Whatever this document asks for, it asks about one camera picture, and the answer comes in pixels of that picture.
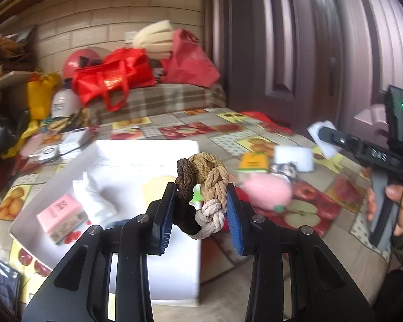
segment red plastic bag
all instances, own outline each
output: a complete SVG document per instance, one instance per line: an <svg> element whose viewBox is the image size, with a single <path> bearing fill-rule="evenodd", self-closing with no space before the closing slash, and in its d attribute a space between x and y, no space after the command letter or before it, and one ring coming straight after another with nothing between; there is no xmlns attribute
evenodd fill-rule
<svg viewBox="0 0 403 322"><path fill-rule="evenodd" d="M220 78L215 65L206 56L194 34L184 29L173 31L173 50L170 59L162 59L165 83L189 83L210 87Z"/></svg>
<svg viewBox="0 0 403 322"><path fill-rule="evenodd" d="M130 88L155 85L145 50L119 48L104 58L103 64L75 70L73 89L86 105L102 96L109 111L118 110L127 100ZM123 90L123 99L112 105L108 92Z"/></svg>

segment yellow package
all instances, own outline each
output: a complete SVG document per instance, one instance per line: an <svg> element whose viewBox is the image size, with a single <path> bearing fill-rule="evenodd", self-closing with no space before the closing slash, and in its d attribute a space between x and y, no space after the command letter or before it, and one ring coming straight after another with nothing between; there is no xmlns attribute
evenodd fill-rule
<svg viewBox="0 0 403 322"><path fill-rule="evenodd" d="M52 97L59 79L57 73L33 74L27 82L27 102L32 120L44 120L51 114Z"/></svg>
<svg viewBox="0 0 403 322"><path fill-rule="evenodd" d="M263 152L244 153L238 168L239 172L267 172L269 157Z"/></svg>

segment pink package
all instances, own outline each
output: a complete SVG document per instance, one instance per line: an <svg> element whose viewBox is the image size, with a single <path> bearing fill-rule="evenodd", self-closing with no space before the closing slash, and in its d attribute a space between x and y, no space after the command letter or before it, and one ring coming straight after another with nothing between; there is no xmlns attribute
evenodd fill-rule
<svg viewBox="0 0 403 322"><path fill-rule="evenodd" d="M60 242L87 218L82 205L68 193L37 215L43 231L55 242Z"/></svg>

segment white device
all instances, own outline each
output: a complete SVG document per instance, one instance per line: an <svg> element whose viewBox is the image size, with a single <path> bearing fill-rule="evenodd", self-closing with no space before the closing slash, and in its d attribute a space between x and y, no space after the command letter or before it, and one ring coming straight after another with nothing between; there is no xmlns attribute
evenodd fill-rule
<svg viewBox="0 0 403 322"><path fill-rule="evenodd" d="M60 152L58 150L58 145L48 145L42 148L37 155L38 161L50 161L59 158Z"/></svg>
<svg viewBox="0 0 403 322"><path fill-rule="evenodd" d="M313 171L313 153L302 146L275 146L275 163L294 162L299 172Z"/></svg>
<svg viewBox="0 0 403 322"><path fill-rule="evenodd" d="M71 150L77 149L82 145L86 144L89 140L90 140L89 128L85 127L73 130L59 145L60 154L63 155L64 153L68 153Z"/></svg>

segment yellow bag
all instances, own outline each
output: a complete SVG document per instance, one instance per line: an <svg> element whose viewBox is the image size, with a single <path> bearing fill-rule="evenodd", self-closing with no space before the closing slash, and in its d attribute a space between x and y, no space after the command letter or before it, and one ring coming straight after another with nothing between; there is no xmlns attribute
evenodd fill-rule
<svg viewBox="0 0 403 322"><path fill-rule="evenodd" d="M59 83L59 75L33 74L27 82L27 102L32 120L44 120L51 114L52 97Z"/></svg>
<svg viewBox="0 0 403 322"><path fill-rule="evenodd" d="M34 133L39 132L39 130L40 130L39 121L31 120L28 123L27 129L25 130L24 133L21 134L21 137L19 138L17 143L11 148L9 148L6 152L2 152L0 154L2 160L14 157L17 154L17 152L20 151L21 148L24 146L26 139L32 136Z"/></svg>

